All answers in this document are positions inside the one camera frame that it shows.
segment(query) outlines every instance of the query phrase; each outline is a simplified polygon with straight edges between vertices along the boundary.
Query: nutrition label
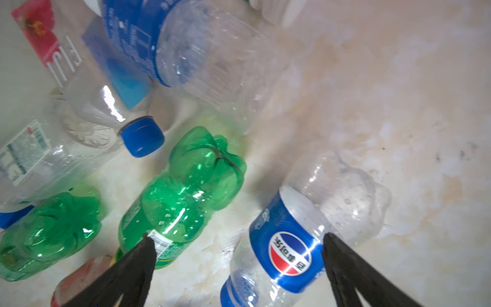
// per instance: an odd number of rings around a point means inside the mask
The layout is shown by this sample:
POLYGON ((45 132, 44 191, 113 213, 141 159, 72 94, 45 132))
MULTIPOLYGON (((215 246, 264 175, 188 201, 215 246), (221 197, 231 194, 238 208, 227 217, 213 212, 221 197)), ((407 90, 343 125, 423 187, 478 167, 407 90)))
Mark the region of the nutrition label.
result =
POLYGON ((14 186, 41 161, 51 146, 37 120, 33 120, 7 145, 0 149, 0 167, 14 186))

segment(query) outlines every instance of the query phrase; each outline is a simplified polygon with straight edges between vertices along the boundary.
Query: red hibiscus flower print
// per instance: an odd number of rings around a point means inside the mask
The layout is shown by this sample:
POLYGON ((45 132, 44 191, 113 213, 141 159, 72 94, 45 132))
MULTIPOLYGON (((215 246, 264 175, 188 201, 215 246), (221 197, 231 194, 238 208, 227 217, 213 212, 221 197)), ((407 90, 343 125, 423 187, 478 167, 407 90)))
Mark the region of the red hibiscus flower print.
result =
POLYGON ((55 15, 51 0, 28 0, 12 11, 12 16, 37 56, 46 64, 59 46, 52 31, 55 27, 55 15))

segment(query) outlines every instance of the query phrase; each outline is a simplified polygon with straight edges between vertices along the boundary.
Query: barcode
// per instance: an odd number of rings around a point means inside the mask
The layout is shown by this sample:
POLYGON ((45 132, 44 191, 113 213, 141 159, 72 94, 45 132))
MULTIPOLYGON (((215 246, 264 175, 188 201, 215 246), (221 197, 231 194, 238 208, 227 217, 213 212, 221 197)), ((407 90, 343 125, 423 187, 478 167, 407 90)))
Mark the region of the barcode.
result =
POLYGON ((159 234, 155 229, 150 231, 148 237, 154 241, 155 244, 155 252, 157 253, 157 259, 164 253, 164 251, 172 244, 169 239, 166 239, 164 236, 159 234))
POLYGON ((39 146, 41 146, 43 150, 46 150, 46 148, 48 148, 48 145, 46 144, 46 141, 44 141, 44 136, 39 130, 39 128, 34 127, 33 132, 34 132, 34 137, 36 137, 36 140, 39 143, 39 146))

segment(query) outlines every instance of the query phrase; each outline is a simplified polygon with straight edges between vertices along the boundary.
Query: bottle label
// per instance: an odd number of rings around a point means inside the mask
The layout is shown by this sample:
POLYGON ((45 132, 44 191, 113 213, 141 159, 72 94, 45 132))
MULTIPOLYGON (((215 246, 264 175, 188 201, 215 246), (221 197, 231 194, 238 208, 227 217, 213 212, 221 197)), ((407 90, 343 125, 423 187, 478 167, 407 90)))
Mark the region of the bottle label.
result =
POLYGON ((141 207, 141 198, 131 206, 121 220, 121 230, 123 241, 121 242, 128 250, 132 249, 143 239, 143 234, 147 233, 155 244, 157 252, 157 266, 165 266, 174 261, 191 242, 179 243, 164 237, 158 230, 154 229, 147 219, 141 207))
POLYGON ((181 0, 104 0, 102 16, 111 44, 136 67, 166 85, 155 60, 160 30, 181 0))
POLYGON ((129 110, 151 91, 148 76, 129 64, 111 46, 104 34, 103 21, 99 16, 90 23, 82 35, 82 40, 129 110))
POLYGON ((41 125, 33 120, 0 149, 0 168, 7 173, 12 184, 17 186, 50 150, 50 143, 41 125))
POLYGON ((11 14, 58 87, 63 89, 75 75, 82 58, 66 32, 60 37, 55 35, 61 31, 55 31, 51 0, 27 0, 11 14))
POLYGON ((279 286, 300 293, 324 269, 322 243, 290 215, 278 193, 249 228, 254 253, 279 286))

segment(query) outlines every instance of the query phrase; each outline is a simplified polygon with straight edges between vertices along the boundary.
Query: pepsi logo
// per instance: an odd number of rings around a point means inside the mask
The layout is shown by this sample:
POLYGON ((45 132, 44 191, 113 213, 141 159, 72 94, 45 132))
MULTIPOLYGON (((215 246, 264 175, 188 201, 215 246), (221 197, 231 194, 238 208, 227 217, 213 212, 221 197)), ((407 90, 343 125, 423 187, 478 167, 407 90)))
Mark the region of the pepsi logo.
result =
POLYGON ((271 237, 269 255, 274 267, 286 276, 301 275, 312 263, 312 254, 307 245, 286 231, 277 232, 271 237))

